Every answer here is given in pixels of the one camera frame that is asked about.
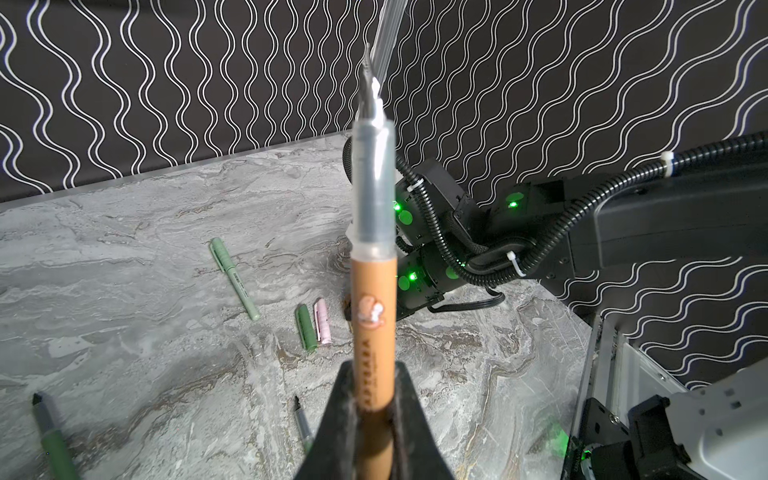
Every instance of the transparent plastic tube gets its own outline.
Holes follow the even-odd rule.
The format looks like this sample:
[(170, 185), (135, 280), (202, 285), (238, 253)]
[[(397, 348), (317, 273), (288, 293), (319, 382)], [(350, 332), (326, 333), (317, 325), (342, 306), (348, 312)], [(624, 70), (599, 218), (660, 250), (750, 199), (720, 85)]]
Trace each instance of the transparent plastic tube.
[(395, 247), (395, 126), (385, 118), (355, 122), (352, 143), (353, 209), (347, 237), (351, 257), (391, 260)]

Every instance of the cartoon sticker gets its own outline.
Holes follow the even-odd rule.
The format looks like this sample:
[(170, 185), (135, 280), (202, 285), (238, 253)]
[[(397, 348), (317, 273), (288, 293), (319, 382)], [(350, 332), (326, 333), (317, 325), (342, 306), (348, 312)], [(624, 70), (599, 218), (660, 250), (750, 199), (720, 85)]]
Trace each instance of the cartoon sticker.
[(364, 295), (357, 304), (358, 324), (365, 329), (373, 330), (384, 325), (384, 306), (371, 295)]

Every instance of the pen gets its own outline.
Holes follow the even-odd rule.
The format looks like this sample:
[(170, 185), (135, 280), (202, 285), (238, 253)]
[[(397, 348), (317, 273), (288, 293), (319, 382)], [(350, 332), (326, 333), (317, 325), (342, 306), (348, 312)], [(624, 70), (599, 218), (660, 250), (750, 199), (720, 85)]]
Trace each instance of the pen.
[(296, 424), (299, 426), (299, 435), (301, 435), (301, 443), (304, 445), (304, 453), (309, 453), (312, 448), (312, 430), (310, 430), (310, 424), (306, 421), (304, 409), (301, 408), (299, 403), (299, 396), (293, 396), (293, 414), (296, 416)]
[(387, 406), (395, 394), (395, 127), (387, 120), (368, 45), (359, 77), (359, 116), (352, 130), (352, 325), (355, 398), (362, 442), (357, 478), (387, 480), (393, 437)]
[(32, 396), (32, 415), (35, 416), (35, 421), (38, 424), (40, 443), (45, 450), (45, 457), (48, 459), (53, 478), (56, 480), (78, 480), (80, 476), (74, 469), (64, 436), (61, 434), (61, 430), (53, 424), (51, 413), (48, 412), (43, 398), (38, 393)]
[(259, 310), (256, 310), (256, 306), (253, 305), (253, 301), (248, 296), (248, 292), (245, 291), (243, 282), (240, 281), (240, 276), (237, 275), (235, 270), (235, 264), (230, 258), (230, 253), (227, 252), (227, 248), (224, 246), (224, 242), (219, 237), (213, 238), (208, 246), (211, 254), (214, 255), (216, 264), (221, 268), (222, 272), (225, 272), (232, 282), (232, 286), (235, 287), (235, 292), (240, 298), (240, 302), (243, 302), (245, 310), (248, 312), (248, 316), (251, 320), (258, 320), (261, 314)]

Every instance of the pink pen cap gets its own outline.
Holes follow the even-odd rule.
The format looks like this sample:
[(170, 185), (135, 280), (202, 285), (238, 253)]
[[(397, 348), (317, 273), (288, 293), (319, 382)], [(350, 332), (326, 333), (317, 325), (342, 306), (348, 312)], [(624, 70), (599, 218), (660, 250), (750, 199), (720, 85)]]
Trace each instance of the pink pen cap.
[(328, 309), (322, 298), (315, 302), (315, 328), (317, 341), (323, 345), (331, 343), (331, 327), (328, 324)]

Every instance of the green pen cap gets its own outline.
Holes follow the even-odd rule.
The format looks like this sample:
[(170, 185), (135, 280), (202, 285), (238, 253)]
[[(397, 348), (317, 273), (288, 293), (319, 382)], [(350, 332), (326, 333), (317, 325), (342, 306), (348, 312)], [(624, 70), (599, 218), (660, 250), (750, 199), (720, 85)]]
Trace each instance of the green pen cap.
[(219, 264), (219, 268), (221, 268), (223, 271), (226, 272), (235, 266), (235, 262), (233, 262), (230, 258), (230, 253), (227, 252), (227, 248), (224, 246), (224, 242), (222, 242), (219, 237), (212, 238), (210, 240), (210, 251), (214, 254), (216, 263)]
[(310, 309), (306, 308), (304, 303), (299, 305), (299, 308), (296, 309), (296, 324), (299, 327), (301, 343), (304, 345), (304, 349), (314, 352), (317, 348), (317, 333), (315, 332), (315, 327), (312, 325)]

